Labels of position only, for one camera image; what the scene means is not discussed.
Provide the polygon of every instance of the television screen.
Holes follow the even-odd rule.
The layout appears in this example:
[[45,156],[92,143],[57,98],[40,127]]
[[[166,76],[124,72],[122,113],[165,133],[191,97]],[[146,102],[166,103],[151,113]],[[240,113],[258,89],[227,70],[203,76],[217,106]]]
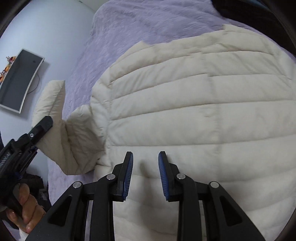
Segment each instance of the television screen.
[[21,50],[0,86],[0,106],[21,112],[31,82],[43,61],[44,58]]

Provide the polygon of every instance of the jacket sleeve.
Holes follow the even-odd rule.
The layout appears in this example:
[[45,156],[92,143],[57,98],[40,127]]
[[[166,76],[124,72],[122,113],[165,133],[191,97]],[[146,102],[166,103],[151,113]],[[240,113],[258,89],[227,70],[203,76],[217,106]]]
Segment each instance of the jacket sleeve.
[[65,82],[50,81],[36,104],[32,126],[44,116],[53,119],[53,127],[38,142],[37,147],[55,161],[67,175],[83,174],[94,169],[102,152],[96,137],[89,106],[77,108],[67,121],[62,119]]

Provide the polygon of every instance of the silver screw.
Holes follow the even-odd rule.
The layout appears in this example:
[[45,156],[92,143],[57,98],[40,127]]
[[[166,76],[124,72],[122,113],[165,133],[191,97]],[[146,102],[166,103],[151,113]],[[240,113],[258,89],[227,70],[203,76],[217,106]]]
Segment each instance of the silver screw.
[[217,182],[211,182],[211,187],[212,188],[217,188],[217,187],[219,187],[219,183],[217,183]]
[[74,182],[74,183],[73,183],[73,187],[74,187],[74,188],[79,188],[79,187],[81,187],[81,182]]
[[177,174],[177,178],[180,179],[180,180],[185,179],[185,177],[186,177],[186,175],[183,174],[183,173],[178,173]]
[[113,180],[115,178],[115,175],[114,174],[108,174],[107,175],[107,179],[108,180]]

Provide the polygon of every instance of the human hand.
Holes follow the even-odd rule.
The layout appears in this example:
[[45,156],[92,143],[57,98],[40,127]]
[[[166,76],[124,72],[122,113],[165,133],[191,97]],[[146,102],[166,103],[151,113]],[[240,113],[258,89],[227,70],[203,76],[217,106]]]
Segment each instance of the human hand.
[[22,220],[9,208],[6,209],[6,215],[19,229],[29,234],[44,216],[45,211],[30,194],[27,184],[20,185],[19,202],[22,205]]

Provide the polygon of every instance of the television white frame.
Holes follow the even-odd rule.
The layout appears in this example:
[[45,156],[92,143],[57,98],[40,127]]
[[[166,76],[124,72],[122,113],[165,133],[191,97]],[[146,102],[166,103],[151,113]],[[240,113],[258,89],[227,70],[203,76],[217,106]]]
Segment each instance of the television white frame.
[[[23,106],[23,104],[24,104],[24,101],[25,101],[25,98],[26,98],[27,93],[28,93],[28,91],[29,91],[29,88],[30,88],[30,86],[31,86],[31,84],[32,84],[32,81],[33,81],[35,75],[37,74],[37,71],[39,70],[41,64],[44,62],[44,59],[45,59],[44,57],[41,57],[40,55],[35,54],[35,53],[33,53],[32,51],[29,51],[29,50],[23,48],[23,49],[21,49],[21,51],[17,54],[15,60],[18,58],[19,54],[20,54],[23,50],[24,50],[24,51],[27,51],[27,52],[29,52],[29,53],[31,53],[31,54],[34,54],[34,55],[36,55],[36,56],[38,56],[38,57],[40,57],[40,58],[42,58],[42,60],[41,60],[40,64],[37,66],[36,71],[34,72],[32,78],[31,78],[31,80],[30,80],[30,82],[29,82],[29,84],[28,84],[28,87],[27,87],[26,92],[25,92],[25,94],[24,94],[24,98],[22,99],[22,103],[21,103],[21,105],[20,105],[20,109],[19,109],[19,110],[15,110],[15,109],[12,109],[12,108],[10,108],[10,107],[7,107],[7,106],[5,106],[5,105],[0,104],[0,107],[5,108],[5,109],[7,109],[7,110],[11,110],[11,111],[16,112],[16,113],[18,113],[18,114],[20,114],[20,112],[22,111],[22,106]],[[5,77],[4,77],[4,80],[2,81],[2,84],[0,85],[0,89],[1,89],[3,83],[4,83],[5,79],[6,79],[6,76],[7,76],[8,72],[6,73],[6,75],[5,75]]]

